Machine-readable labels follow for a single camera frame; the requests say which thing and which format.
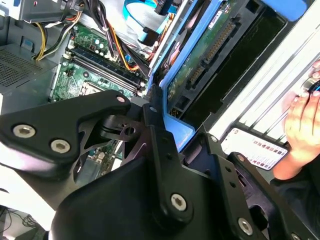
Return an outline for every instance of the blue ribbon cable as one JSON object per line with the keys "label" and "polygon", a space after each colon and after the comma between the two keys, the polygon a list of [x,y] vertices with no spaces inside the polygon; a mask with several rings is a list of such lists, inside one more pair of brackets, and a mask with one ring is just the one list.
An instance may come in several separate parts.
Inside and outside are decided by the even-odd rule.
{"label": "blue ribbon cable", "polygon": [[[140,4],[145,4],[147,6],[150,6],[151,8],[156,8],[157,5],[154,1],[152,0],[145,0],[145,2],[142,2],[140,0],[125,0],[124,5],[123,5],[123,16],[127,24],[135,31],[135,33],[138,35],[138,39],[140,41],[143,41],[147,34],[144,32],[144,26],[142,26],[129,12],[128,10],[128,5],[130,4],[135,4],[135,3],[140,3]],[[171,6],[169,8],[168,13],[170,14],[176,14],[177,13],[177,8],[175,6]],[[162,24],[158,27],[156,32],[158,34],[161,34],[163,30],[166,27],[167,21],[169,20],[169,15],[165,18],[165,20],[162,22]]]}

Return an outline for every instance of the label sticker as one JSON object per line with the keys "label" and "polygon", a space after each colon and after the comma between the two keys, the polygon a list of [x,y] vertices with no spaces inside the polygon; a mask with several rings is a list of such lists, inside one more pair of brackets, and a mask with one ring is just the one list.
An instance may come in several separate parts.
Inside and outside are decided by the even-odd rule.
{"label": "label sticker", "polygon": [[210,22],[208,28],[211,30],[214,25],[216,24],[216,22],[218,21],[218,19],[220,18],[221,14],[223,13],[224,11],[222,10],[219,10],[216,15],[214,16],[214,18],[212,19],[212,21]]}
{"label": "label sticker", "polygon": [[253,165],[264,170],[272,169],[288,153],[287,149],[238,128],[228,133],[221,146],[225,154],[241,153]]}

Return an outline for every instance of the bolt hole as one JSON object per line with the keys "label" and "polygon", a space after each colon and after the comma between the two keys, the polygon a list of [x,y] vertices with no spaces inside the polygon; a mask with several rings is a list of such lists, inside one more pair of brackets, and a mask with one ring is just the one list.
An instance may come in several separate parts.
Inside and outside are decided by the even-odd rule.
{"label": "bolt hole", "polygon": [[172,155],[171,155],[170,153],[168,153],[168,154],[166,155],[166,158],[169,159],[169,160],[172,160]]}
{"label": "bolt hole", "polygon": [[231,187],[233,187],[234,189],[236,188],[236,184],[234,182],[230,182]]}
{"label": "bolt hole", "polygon": [[57,149],[60,149],[60,150],[64,150],[66,148],[66,146],[61,143],[57,143],[55,146]]}
{"label": "bolt hole", "polygon": [[207,169],[207,170],[204,171],[204,174],[206,174],[208,176],[211,176],[211,171],[209,169]]}
{"label": "bolt hole", "polygon": [[127,136],[131,136],[132,134],[135,133],[135,129],[133,127],[128,127],[124,130],[124,134]]}

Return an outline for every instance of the circuit board chip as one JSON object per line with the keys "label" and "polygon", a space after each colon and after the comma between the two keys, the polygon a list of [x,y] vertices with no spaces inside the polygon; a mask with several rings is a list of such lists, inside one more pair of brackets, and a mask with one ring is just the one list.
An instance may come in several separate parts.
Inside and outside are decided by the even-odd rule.
{"label": "circuit board chip", "polygon": [[95,93],[99,93],[99,92],[102,92],[102,91],[103,91],[103,89],[101,89],[101,88],[93,85],[93,84],[90,83],[90,82],[85,81],[85,82],[82,84],[82,87],[81,87],[79,96],[85,96],[85,95],[89,95],[89,94],[95,94]]}

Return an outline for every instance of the yellow wire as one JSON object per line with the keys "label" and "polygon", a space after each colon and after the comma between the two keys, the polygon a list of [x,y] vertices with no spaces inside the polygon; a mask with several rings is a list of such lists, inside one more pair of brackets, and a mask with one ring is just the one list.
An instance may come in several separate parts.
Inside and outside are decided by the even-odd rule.
{"label": "yellow wire", "polygon": [[131,67],[128,65],[128,63],[127,63],[127,61],[126,61],[126,58],[125,58],[125,56],[124,56],[124,53],[122,52],[122,49],[121,49],[121,46],[120,46],[120,44],[119,44],[118,37],[117,37],[117,35],[116,35],[116,33],[115,33],[114,28],[113,28],[113,27],[110,27],[110,29],[111,29],[111,32],[112,32],[112,34],[113,34],[113,36],[114,36],[114,39],[115,39],[115,45],[117,46],[118,52],[119,52],[119,54],[120,54],[120,56],[121,56],[121,58],[122,58],[122,61],[124,62],[125,67],[126,67],[128,70],[131,70],[131,71],[135,71],[135,70],[139,69],[138,66],[136,66],[136,67],[134,67],[134,68],[131,68]]}
{"label": "yellow wire", "polygon": [[42,26],[41,26],[38,22],[36,22],[35,24],[36,24],[36,25],[38,26],[38,28],[40,29],[40,31],[41,31],[41,38],[42,38],[41,48],[40,48],[38,57],[35,59],[36,61],[38,61],[38,60],[44,55],[44,52],[45,52],[45,48],[46,48],[46,34],[45,34],[44,29],[42,28]]}

